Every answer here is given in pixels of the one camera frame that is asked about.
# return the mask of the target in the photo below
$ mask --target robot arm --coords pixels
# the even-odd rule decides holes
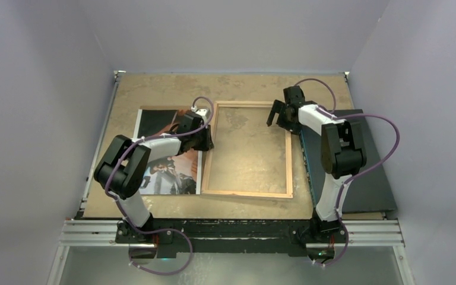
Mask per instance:
[[[330,222],[337,220],[337,209],[341,216],[350,183],[344,185],[337,208],[340,187],[366,165],[366,152],[360,123],[336,120],[335,116],[327,116],[319,108],[315,102],[305,101],[299,86],[288,87],[284,89],[284,102],[275,100],[267,125],[270,126],[278,114],[277,125],[292,134],[299,134],[302,126],[307,126],[321,135],[321,164],[326,177],[315,212],[321,221]]]
[[[188,111],[173,134],[185,134],[198,129],[209,116],[209,110]],[[94,179],[103,188],[113,172],[118,159],[134,141],[123,135],[116,136],[94,171]],[[144,172],[149,162],[162,157],[180,155],[190,149],[208,151],[214,147],[210,127],[184,137],[163,137],[144,141],[136,146],[126,158],[126,166],[121,166],[109,185],[109,190],[118,197],[119,205],[140,228],[152,219],[144,205],[139,187],[144,179]]]

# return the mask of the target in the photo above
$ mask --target gray wall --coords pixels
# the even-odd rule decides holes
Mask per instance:
[[[80,11],[0,0],[0,284],[45,284],[83,194],[112,70]]]
[[[80,0],[114,69],[350,70],[389,0]]]
[[[417,283],[456,284],[456,0],[392,0],[350,75],[355,105],[401,128],[385,170]]]

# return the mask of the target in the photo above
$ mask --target glass panel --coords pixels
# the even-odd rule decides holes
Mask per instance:
[[[286,193],[286,132],[267,126],[271,109],[219,107],[210,190]]]
[[[154,259],[149,268],[172,271],[188,255]],[[183,272],[157,276],[128,266],[128,248],[69,250],[61,284],[402,284],[392,247],[351,247],[330,268],[285,254],[195,254]]]

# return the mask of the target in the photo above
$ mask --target wooden picture frame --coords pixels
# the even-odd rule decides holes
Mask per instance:
[[[219,121],[219,109],[223,107],[234,108],[266,108],[271,110],[273,102],[259,101],[216,101],[214,102],[214,114],[211,125],[211,135],[214,141],[214,149],[204,153],[206,155],[204,174],[202,177],[201,194],[212,195],[236,195],[243,197],[261,197],[261,198],[293,198],[293,170],[292,170],[292,153],[291,153],[291,133],[283,130],[285,133],[285,159],[286,159],[286,193],[268,193],[268,192],[253,192],[253,191],[231,191],[222,189],[210,189],[209,181],[211,176],[211,166],[213,163],[213,151],[216,149],[216,128]]]

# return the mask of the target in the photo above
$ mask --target printed photo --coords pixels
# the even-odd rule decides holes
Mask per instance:
[[[134,129],[134,138],[160,135],[174,130],[187,109],[140,109]],[[180,156],[162,157],[148,162],[141,195],[200,194],[202,152],[189,150]]]

